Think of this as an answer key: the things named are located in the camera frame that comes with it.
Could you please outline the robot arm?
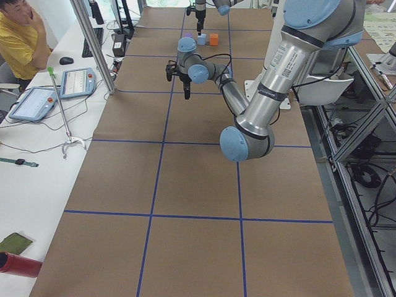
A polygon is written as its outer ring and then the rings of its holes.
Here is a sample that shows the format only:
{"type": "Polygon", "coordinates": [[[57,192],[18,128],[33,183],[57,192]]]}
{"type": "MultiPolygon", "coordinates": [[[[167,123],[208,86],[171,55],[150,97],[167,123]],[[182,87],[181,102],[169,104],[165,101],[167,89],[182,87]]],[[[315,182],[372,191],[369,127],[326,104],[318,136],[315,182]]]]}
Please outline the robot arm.
{"type": "Polygon", "coordinates": [[[286,1],[282,40],[252,98],[243,95],[225,65],[202,59],[190,37],[178,41],[179,59],[166,65],[166,78],[179,77],[186,99],[191,82],[213,81],[234,116],[234,126],[220,134],[224,156],[231,161],[261,158],[274,146],[270,122],[310,55],[359,43],[365,5],[365,1],[286,1]]]}
{"type": "MultiPolygon", "coordinates": [[[[231,10],[231,7],[237,5],[240,1],[238,0],[213,0],[213,6],[219,12],[220,15],[226,15],[231,10]]],[[[197,19],[196,31],[198,36],[202,34],[202,30],[204,29],[204,22],[206,18],[206,8],[207,1],[206,0],[195,0],[190,3],[186,8],[186,15],[189,16],[192,12],[195,13],[195,17],[197,19]]]]}

